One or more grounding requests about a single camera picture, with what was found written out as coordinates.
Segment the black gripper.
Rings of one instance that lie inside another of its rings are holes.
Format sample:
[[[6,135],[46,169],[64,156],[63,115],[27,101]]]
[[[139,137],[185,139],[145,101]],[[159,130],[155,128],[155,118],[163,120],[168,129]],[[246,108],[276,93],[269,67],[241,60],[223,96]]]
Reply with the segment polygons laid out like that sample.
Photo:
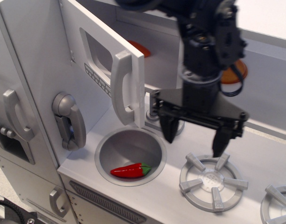
[[[176,97],[172,102],[177,117],[216,130],[212,144],[214,158],[223,154],[230,139],[243,135],[244,123],[249,115],[226,99],[238,95],[242,89],[239,87],[236,91],[224,92],[219,78],[197,81],[191,77],[184,78],[182,88],[175,89]],[[172,143],[179,119],[164,115],[159,120],[164,138]]]

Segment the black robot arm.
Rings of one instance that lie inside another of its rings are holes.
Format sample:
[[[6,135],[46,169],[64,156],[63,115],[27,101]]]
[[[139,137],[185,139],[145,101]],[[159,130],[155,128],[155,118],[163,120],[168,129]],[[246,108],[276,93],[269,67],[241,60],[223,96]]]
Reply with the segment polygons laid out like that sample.
[[[236,62],[244,57],[246,42],[236,25],[233,0],[120,0],[128,11],[158,10],[177,20],[183,43],[179,89],[154,90],[151,108],[159,116],[162,133],[173,142],[181,120],[216,131],[213,156],[220,157],[229,141],[243,134],[248,113],[228,101],[242,88],[222,89],[222,73],[231,69],[239,82]]]

